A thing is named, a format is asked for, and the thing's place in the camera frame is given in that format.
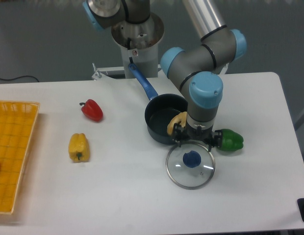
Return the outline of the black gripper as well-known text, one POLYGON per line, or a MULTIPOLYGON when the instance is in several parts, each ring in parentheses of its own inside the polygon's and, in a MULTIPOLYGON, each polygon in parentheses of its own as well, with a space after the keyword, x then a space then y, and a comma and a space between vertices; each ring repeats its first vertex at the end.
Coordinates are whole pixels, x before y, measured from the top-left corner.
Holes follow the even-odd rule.
POLYGON ((208 150, 212 148, 221 148, 223 142, 223 131, 212 131, 212 126, 208 129, 202 129, 201 127, 193 128, 188 123, 185 127, 175 123, 172 131, 172 139, 178 144, 178 147, 182 146, 182 143, 186 140, 202 141, 208 145, 208 150))

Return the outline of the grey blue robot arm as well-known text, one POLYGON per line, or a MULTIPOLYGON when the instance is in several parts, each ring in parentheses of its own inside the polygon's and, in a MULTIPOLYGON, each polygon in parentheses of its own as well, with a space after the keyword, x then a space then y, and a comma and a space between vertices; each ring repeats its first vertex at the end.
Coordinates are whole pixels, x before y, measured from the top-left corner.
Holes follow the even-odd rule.
POLYGON ((94 28, 111 29, 126 78, 136 78, 144 88, 149 98, 145 121, 155 141, 195 140, 223 151, 239 150, 244 142, 240 134, 229 129, 213 131, 223 96, 223 82, 214 71, 246 53, 245 36, 227 27, 212 0, 186 0, 184 6, 201 45, 192 51, 173 47, 158 58, 164 25, 151 12, 148 0, 83 2, 94 28))

